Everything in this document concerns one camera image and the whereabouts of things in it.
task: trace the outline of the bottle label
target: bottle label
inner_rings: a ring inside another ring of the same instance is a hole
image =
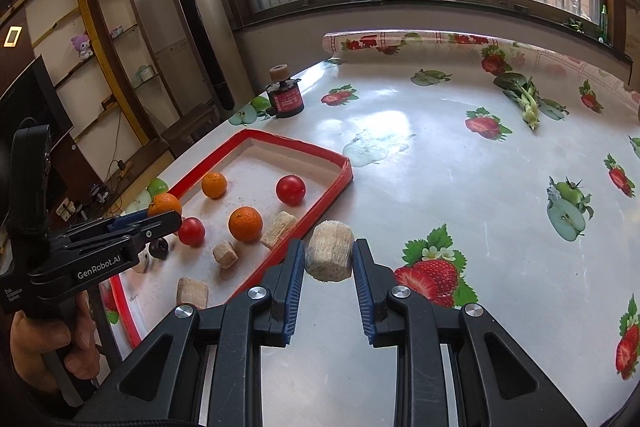
[[[298,86],[293,86],[285,92],[272,94],[278,112],[287,112],[299,108],[302,105],[302,95]]]

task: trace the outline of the green bottle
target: green bottle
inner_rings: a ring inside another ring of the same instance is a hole
[[[600,12],[600,37],[598,40],[607,44],[607,39],[609,35],[609,22],[607,17],[607,5],[602,5],[602,11]]]

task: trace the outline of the cork stopper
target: cork stopper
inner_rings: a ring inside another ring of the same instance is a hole
[[[269,76],[273,82],[281,82],[283,80],[289,80],[291,75],[289,74],[289,67],[286,64],[274,66],[269,70]]]

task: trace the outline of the metal bolt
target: metal bolt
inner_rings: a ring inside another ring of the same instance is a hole
[[[262,286],[254,286],[253,288],[249,288],[246,294],[249,295],[250,299],[263,299],[267,296],[267,289]]]
[[[174,310],[174,315],[179,319],[186,319],[193,315],[193,307],[188,304],[181,304]]]
[[[484,308],[480,304],[469,303],[465,306],[465,313],[470,317],[479,317],[484,313]]]
[[[391,288],[391,295],[394,297],[398,297],[399,299],[406,299],[409,295],[411,295],[411,290],[406,286],[394,286]]]

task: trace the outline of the orange fruit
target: orange fruit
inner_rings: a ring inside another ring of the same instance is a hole
[[[182,205],[180,201],[178,201],[178,198],[173,194],[163,192],[162,194],[156,194],[153,200],[151,200],[147,215],[153,217],[164,212],[169,212],[169,210],[175,210],[178,214],[182,215]]]
[[[236,208],[229,216],[229,232],[243,243],[260,239],[262,234],[262,216],[260,212],[250,206]]]
[[[202,179],[202,191],[207,198],[217,200],[226,192],[226,178],[219,172],[207,172]]]

